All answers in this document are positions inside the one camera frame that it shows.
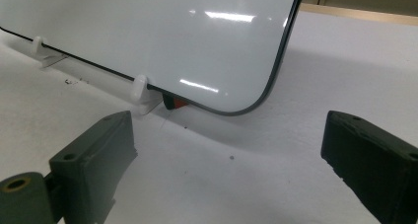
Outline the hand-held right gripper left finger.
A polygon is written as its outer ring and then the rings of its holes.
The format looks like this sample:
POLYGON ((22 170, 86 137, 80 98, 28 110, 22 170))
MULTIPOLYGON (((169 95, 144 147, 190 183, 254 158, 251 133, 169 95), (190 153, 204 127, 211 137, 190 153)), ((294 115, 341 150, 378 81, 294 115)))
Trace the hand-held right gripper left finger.
POLYGON ((100 119, 49 160, 63 187, 66 224, 104 224, 124 172, 137 157, 131 112, 100 119))

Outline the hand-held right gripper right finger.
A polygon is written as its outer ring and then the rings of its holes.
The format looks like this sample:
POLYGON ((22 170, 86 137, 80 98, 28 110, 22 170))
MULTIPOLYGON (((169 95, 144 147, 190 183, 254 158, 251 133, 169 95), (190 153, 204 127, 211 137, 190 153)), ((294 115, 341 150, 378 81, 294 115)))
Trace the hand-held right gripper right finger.
POLYGON ((365 119, 330 111, 320 156, 381 224, 418 223, 418 148, 365 119))

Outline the white whiteboard with dark edge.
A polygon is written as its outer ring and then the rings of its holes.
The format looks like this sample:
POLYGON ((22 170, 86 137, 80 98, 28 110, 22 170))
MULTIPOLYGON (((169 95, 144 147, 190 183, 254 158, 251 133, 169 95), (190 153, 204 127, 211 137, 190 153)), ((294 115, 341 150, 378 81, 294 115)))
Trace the white whiteboard with dark edge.
POLYGON ((0 0, 0 30, 241 115, 274 86, 301 1, 0 0))

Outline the white plastic whiteboard stand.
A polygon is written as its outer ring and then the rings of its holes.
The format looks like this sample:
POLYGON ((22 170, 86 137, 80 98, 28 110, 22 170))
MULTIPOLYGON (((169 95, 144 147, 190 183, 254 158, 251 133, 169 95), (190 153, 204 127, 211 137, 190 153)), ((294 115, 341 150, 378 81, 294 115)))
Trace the white plastic whiteboard stand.
POLYGON ((44 37, 26 39, 0 30, 0 45, 33 59, 41 70, 54 69, 65 73, 77 81, 122 99, 141 115, 151 112, 163 100, 160 92, 150 89, 149 80, 144 75, 127 79, 101 66, 77 59, 69 53, 51 49, 46 43, 47 39, 44 37))

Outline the small red and black object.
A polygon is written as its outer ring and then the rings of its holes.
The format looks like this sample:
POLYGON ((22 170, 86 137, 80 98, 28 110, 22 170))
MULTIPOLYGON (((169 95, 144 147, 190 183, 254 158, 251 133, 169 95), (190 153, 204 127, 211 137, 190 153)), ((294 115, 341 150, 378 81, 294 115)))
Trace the small red and black object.
POLYGON ((170 95, 163 94, 163 102, 167 110, 172 111, 188 105, 188 102, 170 95))

